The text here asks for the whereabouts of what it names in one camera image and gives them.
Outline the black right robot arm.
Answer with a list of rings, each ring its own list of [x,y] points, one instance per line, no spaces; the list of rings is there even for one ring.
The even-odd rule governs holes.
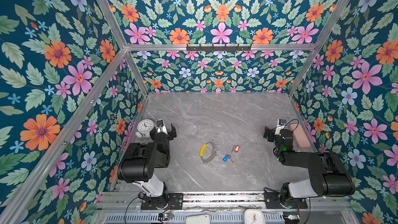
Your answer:
[[[264,136],[274,143],[273,154],[284,166],[304,168],[308,179],[285,183],[279,192],[280,202],[315,197],[346,197],[355,193],[351,175],[334,152],[298,152],[293,149],[293,131],[264,128]]]

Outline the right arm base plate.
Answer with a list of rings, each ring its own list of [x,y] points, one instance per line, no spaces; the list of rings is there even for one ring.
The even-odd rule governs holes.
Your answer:
[[[288,198],[277,192],[264,192],[263,196],[267,209],[308,209],[304,198]]]

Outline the key with red tag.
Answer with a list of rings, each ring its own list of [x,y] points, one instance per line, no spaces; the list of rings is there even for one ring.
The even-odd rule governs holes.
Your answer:
[[[240,146],[239,145],[234,145],[231,152],[238,153],[239,150],[240,150]]]

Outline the key with blue tag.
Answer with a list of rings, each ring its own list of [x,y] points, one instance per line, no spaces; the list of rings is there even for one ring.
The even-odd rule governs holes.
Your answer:
[[[231,163],[233,163],[234,161],[232,160],[232,156],[231,155],[225,155],[224,157],[223,157],[223,162],[231,162]]]

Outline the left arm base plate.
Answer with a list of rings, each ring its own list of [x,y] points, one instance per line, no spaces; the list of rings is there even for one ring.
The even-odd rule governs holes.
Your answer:
[[[183,193],[167,193],[160,197],[144,197],[141,210],[181,210],[183,198]]]

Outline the large grey perforated keyring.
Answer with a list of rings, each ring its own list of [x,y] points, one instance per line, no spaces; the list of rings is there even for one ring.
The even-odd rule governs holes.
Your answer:
[[[205,157],[205,150],[207,148],[210,148],[210,155]],[[208,164],[209,162],[213,161],[216,156],[219,154],[219,148],[220,146],[218,144],[215,144],[213,140],[210,140],[209,142],[205,143],[200,150],[200,158],[204,164]]]

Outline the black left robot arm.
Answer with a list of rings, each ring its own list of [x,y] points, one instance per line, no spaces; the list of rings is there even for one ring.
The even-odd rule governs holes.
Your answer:
[[[136,137],[150,138],[152,141],[128,146],[118,166],[118,179],[138,186],[147,198],[167,202],[167,186],[157,178],[154,170],[169,166],[170,141],[177,137],[176,128],[171,124],[168,130],[162,119],[144,119],[137,126]]]

